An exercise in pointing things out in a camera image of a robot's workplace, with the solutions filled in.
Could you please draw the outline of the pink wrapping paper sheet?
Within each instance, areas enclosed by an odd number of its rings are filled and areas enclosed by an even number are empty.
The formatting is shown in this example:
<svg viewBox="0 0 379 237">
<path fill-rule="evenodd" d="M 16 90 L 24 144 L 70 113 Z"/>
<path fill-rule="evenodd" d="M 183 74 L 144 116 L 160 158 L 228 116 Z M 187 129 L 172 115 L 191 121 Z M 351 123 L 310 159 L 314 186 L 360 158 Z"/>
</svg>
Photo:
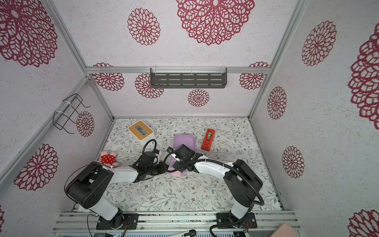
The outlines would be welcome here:
<svg viewBox="0 0 379 237">
<path fill-rule="evenodd" d="M 174 137 L 173 148 L 177 153 L 171 155 L 168 170 L 174 170 L 182 166 L 183 158 L 190 150 L 194 151 L 196 138 L 191 134 L 177 134 Z"/>
</svg>

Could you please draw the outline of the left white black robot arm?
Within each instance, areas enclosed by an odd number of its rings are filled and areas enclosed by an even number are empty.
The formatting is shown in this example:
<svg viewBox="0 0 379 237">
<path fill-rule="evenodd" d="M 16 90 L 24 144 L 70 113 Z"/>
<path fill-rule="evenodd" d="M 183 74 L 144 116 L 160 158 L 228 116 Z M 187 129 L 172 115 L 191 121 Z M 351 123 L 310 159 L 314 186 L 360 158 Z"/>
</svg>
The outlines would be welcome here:
<svg viewBox="0 0 379 237">
<path fill-rule="evenodd" d="M 148 176 L 166 173 L 168 165 L 155 152 L 147 152 L 131 166 L 110 167 L 99 162 L 80 168 L 81 172 L 65 184 L 65 194 L 83 208 L 92 210 L 107 221 L 118 222 L 121 210 L 104 195 L 113 183 L 138 183 Z"/>
</svg>

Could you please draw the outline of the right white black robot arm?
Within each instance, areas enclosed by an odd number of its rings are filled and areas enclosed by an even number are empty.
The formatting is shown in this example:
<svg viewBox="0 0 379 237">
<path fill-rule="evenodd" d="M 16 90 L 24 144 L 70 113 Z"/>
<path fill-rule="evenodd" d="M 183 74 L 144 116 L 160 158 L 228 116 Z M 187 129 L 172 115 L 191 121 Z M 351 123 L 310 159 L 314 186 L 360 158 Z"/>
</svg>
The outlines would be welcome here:
<svg viewBox="0 0 379 237">
<path fill-rule="evenodd" d="M 176 160 L 173 169 L 166 169 L 168 173 L 188 170 L 224 180 L 234 199 L 230 215 L 235 219 L 244 219 L 255 205 L 265 205 L 260 194 L 263 182 L 245 161 L 237 159 L 233 163 L 222 163 L 197 153 L 185 145 L 177 149 L 169 147 L 167 152 L 165 159 L 173 155 Z"/>
</svg>

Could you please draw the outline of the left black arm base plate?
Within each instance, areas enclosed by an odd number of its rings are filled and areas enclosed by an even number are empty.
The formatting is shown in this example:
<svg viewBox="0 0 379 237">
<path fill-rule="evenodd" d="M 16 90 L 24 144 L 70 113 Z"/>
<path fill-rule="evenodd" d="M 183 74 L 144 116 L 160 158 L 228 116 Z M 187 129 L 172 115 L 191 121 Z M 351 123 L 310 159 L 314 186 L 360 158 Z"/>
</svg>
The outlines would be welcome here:
<svg viewBox="0 0 379 237">
<path fill-rule="evenodd" d="M 108 221 L 99 217 L 96 230 L 136 230 L 139 214 L 117 214 Z"/>
</svg>

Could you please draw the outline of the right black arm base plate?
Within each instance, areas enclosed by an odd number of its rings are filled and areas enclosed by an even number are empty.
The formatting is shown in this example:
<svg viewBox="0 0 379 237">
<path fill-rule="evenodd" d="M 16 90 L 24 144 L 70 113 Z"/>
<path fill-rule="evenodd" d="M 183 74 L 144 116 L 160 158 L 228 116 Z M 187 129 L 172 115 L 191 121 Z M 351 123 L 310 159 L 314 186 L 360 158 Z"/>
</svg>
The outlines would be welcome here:
<svg viewBox="0 0 379 237">
<path fill-rule="evenodd" d="M 216 213 L 217 228 L 219 229 L 255 229 L 257 228 L 257 221 L 254 213 L 246 213 L 243 218 L 237 218 L 231 212 L 218 212 Z"/>
</svg>

